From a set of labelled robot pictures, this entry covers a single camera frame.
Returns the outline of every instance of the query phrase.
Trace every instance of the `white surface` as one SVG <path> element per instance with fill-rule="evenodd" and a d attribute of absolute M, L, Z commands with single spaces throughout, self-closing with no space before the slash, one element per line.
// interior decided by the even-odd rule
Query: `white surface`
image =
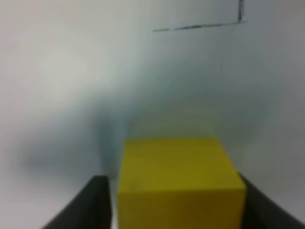
<path fill-rule="evenodd" d="M 127 124 L 129 136 L 218 135 L 305 221 L 303 1 L 247 1 L 247 24 L 153 33 L 180 24 L 175 12 L 182 26 L 237 15 L 236 1 L 200 14 L 193 0 L 192 15 L 166 2 L 2 3 L 1 228 L 40 228 L 92 175 L 114 177 Z"/>

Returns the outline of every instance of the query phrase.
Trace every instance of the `wooden block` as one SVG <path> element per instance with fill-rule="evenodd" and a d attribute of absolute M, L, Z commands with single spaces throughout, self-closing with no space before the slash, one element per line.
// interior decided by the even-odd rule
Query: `wooden block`
<path fill-rule="evenodd" d="M 129 140 L 120 229 L 238 229 L 245 186 L 216 138 Z"/>

